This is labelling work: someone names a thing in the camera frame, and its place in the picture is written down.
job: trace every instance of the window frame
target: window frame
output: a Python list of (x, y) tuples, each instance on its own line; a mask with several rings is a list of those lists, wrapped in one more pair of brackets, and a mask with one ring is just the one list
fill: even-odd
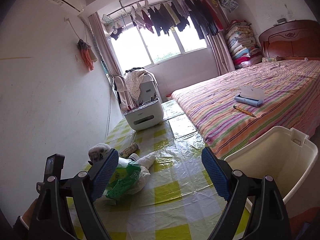
[[(143, 39), (143, 36), (142, 36), (139, 28), (138, 28), (137, 26), (132, 27), (132, 28), (137, 28), (138, 33), (139, 33), (139, 36), (140, 36), (140, 38), (141, 38), (141, 40), (142, 40), (142, 43), (143, 43), (143, 45), (144, 45), (144, 48), (146, 49), (146, 52), (147, 52), (147, 54), (148, 54), (148, 56), (149, 56), (149, 59), (150, 59), (150, 61), (151, 61), (151, 64), (143, 67), (143, 68), (145, 68), (145, 69), (152, 68), (152, 67), (157, 66), (157, 65), (159, 65), (159, 64), (161, 64), (161, 63), (164, 63), (164, 62), (166, 62), (166, 61), (168, 61), (168, 60), (171, 60), (171, 59), (174, 59), (174, 58), (177, 58), (177, 57), (181, 57), (181, 56), (183, 56), (183, 55), (185, 55), (185, 54), (188, 54), (188, 53), (190, 53), (190, 52), (194, 52), (194, 51), (201, 50), (201, 49), (207, 49), (207, 48), (210, 48), (210, 47), (211, 47), (211, 46), (210, 46), (210, 43), (208, 42), (207, 38), (205, 37), (204, 40), (205, 40), (205, 43), (207, 44), (207, 47), (205, 47), (205, 48), (199, 48), (199, 49), (193, 49), (193, 50), (190, 50), (190, 51), (187, 51), (187, 52), (186, 52), (186, 51), (184, 50), (184, 48), (183, 48), (183, 45), (182, 45), (182, 43), (181, 43), (181, 41), (180, 41), (180, 39), (179, 39), (179, 36), (178, 36), (175, 28), (172, 27), (172, 28), (171, 28), (171, 33), (172, 33), (172, 35), (174, 36), (174, 39), (175, 39), (175, 41), (176, 41), (176, 43), (177, 43), (177, 45), (178, 45), (178, 48), (179, 48), (179, 50), (180, 50), (180, 54), (174, 55), (174, 56), (172, 56), (172, 57), (169, 57), (169, 58), (166, 58), (166, 59), (163, 59), (163, 60), (160, 60), (160, 61), (154, 63), (153, 60), (152, 60), (152, 57), (151, 57), (151, 55), (150, 55), (150, 52), (149, 52), (149, 50), (148, 50), (148, 47), (147, 47), (147, 45), (146, 45), (146, 43), (145, 43), (145, 41), (144, 41), (144, 39)], [(121, 66), (120, 66), (120, 64), (119, 64), (119, 60), (118, 60), (117, 55), (116, 55), (116, 52), (115, 52), (115, 50), (114, 50), (114, 48), (113, 48), (112, 42), (111, 42), (110, 40), (107, 40), (107, 42), (108, 42), (108, 44), (109, 44), (109, 46), (110, 46), (110, 48), (111, 48), (112, 54), (113, 54), (113, 56), (115, 57), (116, 62), (118, 63), (118, 66), (120, 67), (121, 71), (123, 71), (122, 68), (121, 68)]]

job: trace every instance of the wooden headboard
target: wooden headboard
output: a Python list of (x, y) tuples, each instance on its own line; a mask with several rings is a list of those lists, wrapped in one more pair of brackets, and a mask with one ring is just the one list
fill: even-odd
[(265, 57), (320, 57), (320, 25), (298, 20), (272, 27), (259, 36)]

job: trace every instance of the pen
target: pen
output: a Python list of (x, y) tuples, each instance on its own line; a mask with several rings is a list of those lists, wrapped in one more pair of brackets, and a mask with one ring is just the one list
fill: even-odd
[(256, 118), (256, 116), (255, 116), (253, 113), (250, 113), (250, 112), (248, 112), (248, 111), (246, 111), (246, 110), (244, 110), (244, 109), (242, 109), (242, 108), (240, 108), (240, 107), (233, 106), (233, 108), (234, 108), (234, 109), (237, 109), (238, 111), (240, 111), (240, 112), (242, 112), (242, 113), (244, 113), (244, 114), (247, 114), (247, 115), (250, 115), (250, 116)]

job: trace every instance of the green plastic bag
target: green plastic bag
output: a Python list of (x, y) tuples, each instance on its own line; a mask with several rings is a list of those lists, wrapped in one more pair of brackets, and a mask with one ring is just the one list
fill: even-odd
[(116, 171), (113, 173), (106, 188), (108, 190), (106, 197), (118, 200), (136, 183), (139, 179), (140, 171), (139, 163), (119, 157)]

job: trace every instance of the striped bedsheet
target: striped bedsheet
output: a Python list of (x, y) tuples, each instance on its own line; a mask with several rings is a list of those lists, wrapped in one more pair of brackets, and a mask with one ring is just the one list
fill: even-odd
[[(262, 88), (263, 105), (234, 101), (240, 86)], [(217, 157), (224, 159), (277, 125), (312, 136), (320, 122), (319, 95), (320, 61), (284, 60), (233, 71), (177, 90), (172, 97)]]

